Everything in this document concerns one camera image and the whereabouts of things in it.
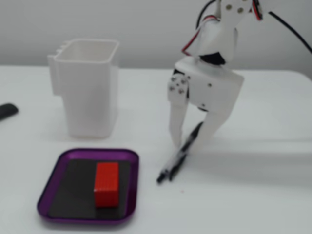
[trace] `black cable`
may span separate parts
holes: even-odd
[[[277,19],[279,22],[281,22],[281,24],[283,24],[286,28],[288,28],[293,34],[295,34],[312,54],[312,48],[294,28],[292,28],[288,23],[286,23],[281,17],[276,15],[274,12],[270,11],[269,14],[273,16],[275,19]]]
[[[196,23],[196,29],[199,27],[200,25],[200,21],[201,21],[201,18],[203,17],[203,14],[205,13],[205,11],[207,10],[207,8],[213,4],[216,0],[211,0],[210,2],[208,2],[204,7],[203,9],[201,10],[199,16],[198,16],[198,19],[197,19],[197,23]]]

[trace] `wire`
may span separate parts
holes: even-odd
[[[183,47],[182,53],[184,53],[184,54],[187,55],[187,56],[192,56],[192,55],[191,55],[189,52],[187,52],[186,50],[193,44],[193,42],[195,41],[195,39],[198,37],[198,34],[199,34],[199,32],[200,32],[201,26],[202,26],[206,21],[211,20],[211,19],[219,20],[219,19],[218,19],[216,16],[214,16],[214,15],[208,15],[208,16],[206,16],[206,17],[203,19],[202,23],[198,26],[196,34],[192,37],[192,39],[189,41],[189,43],[187,43],[186,46]]]
[[[286,28],[288,28],[293,34],[295,34],[299,38],[299,40],[306,46],[306,48],[309,50],[309,52],[312,54],[312,48],[309,46],[309,44],[306,42],[306,40],[304,40],[304,38],[294,28],[292,28],[288,23],[286,23],[281,17],[276,15],[274,12],[270,11],[269,14],[271,16],[273,16],[275,19],[277,19]]]
[[[257,2],[257,4],[256,4],[256,1],[253,0],[253,11],[254,11],[254,13],[255,13],[255,16],[257,17],[257,20],[258,20],[258,21],[261,21],[261,20],[262,20],[262,15],[261,15],[260,12],[259,12],[258,4],[259,4],[258,2]]]
[[[203,17],[205,11],[207,10],[207,8],[213,4],[214,2],[216,2],[216,0],[211,0],[210,2],[208,2],[203,9],[201,10],[201,12],[199,13],[198,19],[197,19],[197,23],[196,23],[196,29],[198,29],[200,22],[201,22],[201,18]]]

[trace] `red block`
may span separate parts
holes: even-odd
[[[119,202],[119,168],[117,162],[97,163],[94,200],[97,208],[116,207]]]

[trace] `white container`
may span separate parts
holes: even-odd
[[[75,39],[48,56],[53,93],[63,99],[69,134],[108,137],[117,118],[119,42]]]

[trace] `white table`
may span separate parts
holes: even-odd
[[[231,119],[188,158],[174,183],[157,186],[174,151],[167,131],[170,70],[122,70],[114,133],[82,140],[67,135],[46,67],[0,67],[0,103],[20,109],[0,122],[0,233],[311,234],[312,83],[294,72],[239,73],[246,81]],[[185,132],[202,118],[190,108]],[[75,147],[139,153],[130,222],[107,228],[41,220],[36,204],[42,189],[58,156]]]

